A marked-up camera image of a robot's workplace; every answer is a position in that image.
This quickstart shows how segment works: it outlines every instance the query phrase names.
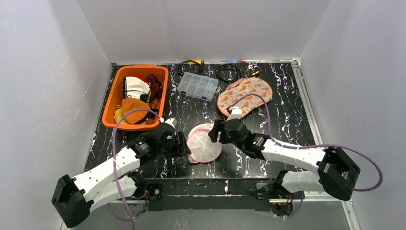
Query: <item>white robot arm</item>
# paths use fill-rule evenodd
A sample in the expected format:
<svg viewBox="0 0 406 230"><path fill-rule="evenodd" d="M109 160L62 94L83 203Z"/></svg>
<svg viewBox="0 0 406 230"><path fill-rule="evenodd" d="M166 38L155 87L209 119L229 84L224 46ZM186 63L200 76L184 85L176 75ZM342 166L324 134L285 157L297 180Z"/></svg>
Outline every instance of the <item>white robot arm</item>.
<svg viewBox="0 0 406 230"><path fill-rule="evenodd" d="M327 192L340 200L350 200L360 168L340 148L302 149L268 135L251 133L240 120L242 112L231 108L226 121L217 120L209 136L213 142L232 143L252 158L296 165L303 172L282 170L277 178L256 191L267 197L286 197L299 191Z"/></svg>
<svg viewBox="0 0 406 230"><path fill-rule="evenodd" d="M132 172L158 154L180 157L190 154L183 132L175 130L176 120L166 120L154 132L146 132L122 148L116 155L117 176L125 197L142 196L152 190L149 199L162 197L162 185L147 184L145 179ZM93 210L119 199L121 196L114 181L114 159L110 158L94 169L70 177L62 176L52 197L52 204L68 228L80 224Z"/></svg>
<svg viewBox="0 0 406 230"><path fill-rule="evenodd" d="M286 198L299 191L325 191L337 199L351 198L360 169L342 149L300 149L301 146L268 135L251 133L241 121L241 115L241 110L233 107L226 121L217 120L209 133L211 140L232 143L251 158L280 161L305 170L282 170L276 179L261 183L252 195L273 199ZM116 155L117 175L124 196L140 197L149 191L150 199L162 198L161 184L157 189L132 171L154 160L158 154L175 154L173 157L190 154L183 132L175 130L175 123L175 119L168 119L154 132L141 134ZM113 161L110 158L88 172L73 178L65 175L58 180L52 204L67 227L80 224L93 210L120 198Z"/></svg>

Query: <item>black marble table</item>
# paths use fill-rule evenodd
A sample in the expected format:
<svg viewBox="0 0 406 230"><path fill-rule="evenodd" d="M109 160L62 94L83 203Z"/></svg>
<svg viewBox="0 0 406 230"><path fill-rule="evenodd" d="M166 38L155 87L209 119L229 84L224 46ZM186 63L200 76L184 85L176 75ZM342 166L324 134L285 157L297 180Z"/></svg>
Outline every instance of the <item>black marble table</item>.
<svg viewBox="0 0 406 230"><path fill-rule="evenodd" d="M162 65L169 70L169 83L165 100L165 119L177 119L177 129L187 135L198 124L213 123L223 115L217 109L217 97L223 92L228 82L219 81L217 93L211 102L181 96L176 87L180 82L177 74L178 65ZM204 64L202 75L215 78L214 70L219 64ZM241 74L248 75L260 70L259 77L272 88L273 97L268 106L271 114L271 130L274 137L289 143L312 145L315 143L302 99L294 78L291 63L246 63L237 64ZM94 133L93 142L86 162L88 171L112 157L112 128L102 123L102 114L120 66L113 66L109 86L104 98L99 122ZM196 72L196 65L185 65L185 72ZM266 133L266 111L261 106L244 117L244 124L253 132ZM117 148L122 148L141 132L119 131ZM294 166L281 162L251 159L231 144L223 146L218 159L209 164L190 164L186 157L165 158L158 156L154 161L140 167L139 172L145 178L182 178L182 179L231 179L231 178L274 178L282 169L296 170Z"/></svg>

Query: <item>white cloth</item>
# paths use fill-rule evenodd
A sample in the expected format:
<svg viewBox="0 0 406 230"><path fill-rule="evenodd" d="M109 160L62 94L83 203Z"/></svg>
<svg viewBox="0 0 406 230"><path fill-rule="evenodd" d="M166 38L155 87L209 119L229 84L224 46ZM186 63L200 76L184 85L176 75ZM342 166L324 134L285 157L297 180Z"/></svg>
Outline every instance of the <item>white cloth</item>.
<svg viewBox="0 0 406 230"><path fill-rule="evenodd" d="M125 98L137 98L141 99L140 96L143 94L148 95L150 91L149 84L137 77L125 77Z"/></svg>
<svg viewBox="0 0 406 230"><path fill-rule="evenodd" d="M191 151L188 155L190 163L209 163L220 156L221 143L212 143L208 135L213 126L213 124L201 124L190 131L186 142Z"/></svg>

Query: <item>yellow connector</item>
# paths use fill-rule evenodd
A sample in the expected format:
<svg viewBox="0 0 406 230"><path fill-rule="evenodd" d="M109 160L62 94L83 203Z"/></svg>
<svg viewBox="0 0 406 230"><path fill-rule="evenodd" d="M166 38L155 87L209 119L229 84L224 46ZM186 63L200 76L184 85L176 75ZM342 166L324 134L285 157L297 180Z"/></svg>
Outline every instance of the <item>yellow connector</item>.
<svg viewBox="0 0 406 230"><path fill-rule="evenodd" d="M254 77L254 76L258 75L258 74L259 74L259 70L253 72L251 76Z"/></svg>
<svg viewBox="0 0 406 230"><path fill-rule="evenodd" d="M197 63L199 63L199 64L203 64L203 63L204 63L204 61L200 61L200 60L199 60L199 61L195 61L195 62L197 62Z"/></svg>

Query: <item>white enclosure wall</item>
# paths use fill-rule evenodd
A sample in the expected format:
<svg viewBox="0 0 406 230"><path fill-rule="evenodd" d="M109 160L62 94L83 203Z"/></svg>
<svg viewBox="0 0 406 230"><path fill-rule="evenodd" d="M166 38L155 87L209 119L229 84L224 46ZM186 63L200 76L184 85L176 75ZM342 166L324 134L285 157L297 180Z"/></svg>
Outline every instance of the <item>white enclosure wall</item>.
<svg viewBox="0 0 406 230"><path fill-rule="evenodd" d="M382 167L383 185L354 192L362 229L406 225L406 2L333 0L302 56L302 70L325 143L353 146ZM357 187L378 173L361 167Z"/></svg>
<svg viewBox="0 0 406 230"><path fill-rule="evenodd" d="M83 171L110 69L75 0L2 1L1 229L59 229L53 191Z"/></svg>
<svg viewBox="0 0 406 230"><path fill-rule="evenodd" d="M78 0L111 62L299 57L330 0Z"/></svg>

